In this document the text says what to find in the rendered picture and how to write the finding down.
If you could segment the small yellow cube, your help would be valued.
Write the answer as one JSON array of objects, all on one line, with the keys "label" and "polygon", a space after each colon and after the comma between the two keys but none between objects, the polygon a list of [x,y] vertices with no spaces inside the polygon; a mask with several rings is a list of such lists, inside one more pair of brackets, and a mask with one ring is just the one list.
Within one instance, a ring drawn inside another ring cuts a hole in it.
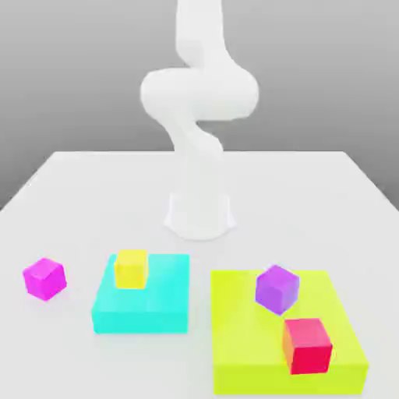
[{"label": "small yellow cube", "polygon": [[144,289],[149,273],[147,251],[122,249],[114,264],[115,284],[118,289]]}]

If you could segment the small purple cube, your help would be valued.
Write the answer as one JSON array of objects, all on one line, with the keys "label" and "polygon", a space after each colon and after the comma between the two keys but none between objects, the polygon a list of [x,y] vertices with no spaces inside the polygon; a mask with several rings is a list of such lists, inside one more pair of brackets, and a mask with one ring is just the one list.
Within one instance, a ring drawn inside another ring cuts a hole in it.
[{"label": "small purple cube", "polygon": [[298,299],[300,277],[273,265],[256,278],[255,300],[258,304],[281,316]]}]

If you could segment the small magenta cube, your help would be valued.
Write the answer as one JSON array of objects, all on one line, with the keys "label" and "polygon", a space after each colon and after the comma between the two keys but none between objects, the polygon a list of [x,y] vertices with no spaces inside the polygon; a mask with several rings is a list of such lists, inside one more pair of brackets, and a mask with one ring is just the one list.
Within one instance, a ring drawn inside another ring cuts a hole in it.
[{"label": "small magenta cube", "polygon": [[26,290],[29,294],[43,301],[48,301],[66,288],[63,265],[42,258],[23,270]]}]

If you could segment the small red cube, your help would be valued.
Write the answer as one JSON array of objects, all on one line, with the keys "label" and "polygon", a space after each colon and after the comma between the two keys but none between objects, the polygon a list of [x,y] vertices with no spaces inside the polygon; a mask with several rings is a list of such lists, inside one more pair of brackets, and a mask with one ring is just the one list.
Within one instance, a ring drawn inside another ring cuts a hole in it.
[{"label": "small red cube", "polygon": [[285,319],[282,348],[292,375],[329,369],[333,344],[319,318]]}]

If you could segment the large cyan box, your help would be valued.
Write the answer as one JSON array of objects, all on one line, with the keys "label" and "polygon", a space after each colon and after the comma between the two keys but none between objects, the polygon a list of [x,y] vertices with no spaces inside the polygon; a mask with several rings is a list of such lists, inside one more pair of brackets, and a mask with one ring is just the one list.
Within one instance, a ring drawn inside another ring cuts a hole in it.
[{"label": "large cyan box", "polygon": [[116,288],[115,260],[115,254],[108,258],[91,310],[94,332],[185,334],[189,325],[189,255],[149,255],[144,289]]}]

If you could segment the large lime yellow box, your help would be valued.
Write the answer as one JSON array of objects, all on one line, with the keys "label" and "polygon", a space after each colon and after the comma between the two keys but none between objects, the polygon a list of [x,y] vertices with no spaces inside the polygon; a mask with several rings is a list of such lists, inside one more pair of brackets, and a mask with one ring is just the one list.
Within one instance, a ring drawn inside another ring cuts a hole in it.
[{"label": "large lime yellow box", "polygon": [[[257,270],[210,274],[216,394],[361,394],[369,363],[325,270],[299,270],[298,301],[278,316],[255,301]],[[326,373],[292,375],[283,352],[286,319],[318,318],[332,342]]]}]

